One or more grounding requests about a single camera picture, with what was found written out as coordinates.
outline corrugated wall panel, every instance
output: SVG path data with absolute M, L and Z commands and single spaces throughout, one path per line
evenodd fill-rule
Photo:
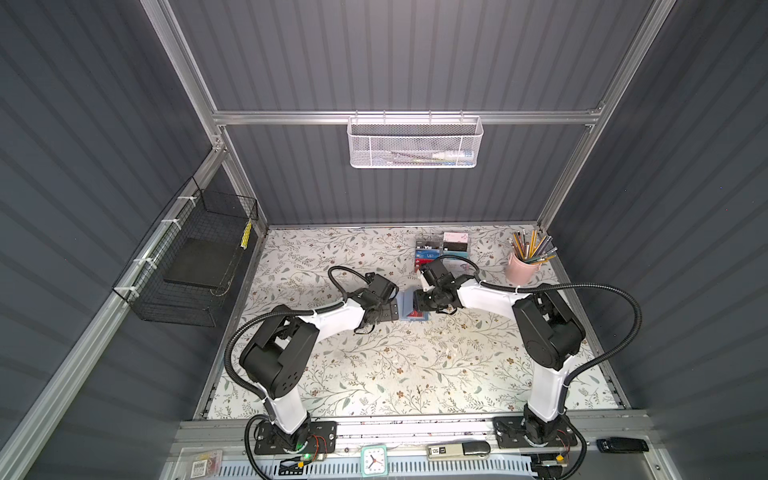
M 678 2 L 550 229 L 574 280 L 641 302 L 611 363 L 690 479 L 753 475 L 768 449 L 766 25 L 768 2 Z M 614 345 L 627 307 L 582 299 Z
M 210 144 L 138 2 L 0 2 L 0 31 L 3 445 Z M 27 478 L 153 478 L 220 335 L 129 317 Z
M 221 110 L 571 110 L 650 0 L 171 4 Z
M 229 126 L 273 225 L 534 220 L 584 127 L 485 128 L 470 169 L 349 165 L 343 126 Z

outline table surface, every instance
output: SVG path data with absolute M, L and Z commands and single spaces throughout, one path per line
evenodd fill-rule
M 393 227 L 271 230 L 240 322 L 284 303 L 312 308 L 339 292 L 328 280 L 332 265 L 376 271 L 401 289 L 419 284 L 414 272 L 417 236 L 469 233 L 469 255 L 485 278 L 507 284 L 504 265 L 513 231 L 531 226 Z M 348 290 L 351 275 L 339 275 Z M 558 280 L 548 263 L 530 286 Z M 253 332 L 243 335 L 233 358 Z M 586 341 L 578 356 L 594 357 Z M 242 377 L 245 372 L 236 365 Z M 379 325 L 369 335 L 344 332 L 325 339 L 310 357 L 300 382 L 303 404 L 313 416 L 411 415 L 520 411 L 531 390 L 531 359 L 514 320 L 481 310 L 431 315 L 427 322 Z M 263 412 L 257 397 L 223 373 L 209 419 L 241 419 Z M 570 388 L 569 409 L 617 408 L 605 377 L 593 367 Z

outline pink pencil holder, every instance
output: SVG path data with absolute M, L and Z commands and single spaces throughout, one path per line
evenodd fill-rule
M 514 253 L 509 254 L 509 262 L 504 268 L 504 274 L 507 276 L 507 281 L 512 285 L 527 285 L 531 281 L 531 278 L 539 271 L 541 264 L 528 265 Z

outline barcode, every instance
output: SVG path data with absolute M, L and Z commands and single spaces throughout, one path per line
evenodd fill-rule
M 197 462 L 192 463 L 192 473 L 190 474 L 190 478 L 199 478 L 205 476 L 207 466 L 207 460 L 198 460 Z

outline clock face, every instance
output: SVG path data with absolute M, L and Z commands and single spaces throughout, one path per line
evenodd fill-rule
M 363 449 L 362 455 L 362 473 L 367 476 L 386 475 L 386 447 L 368 447 Z

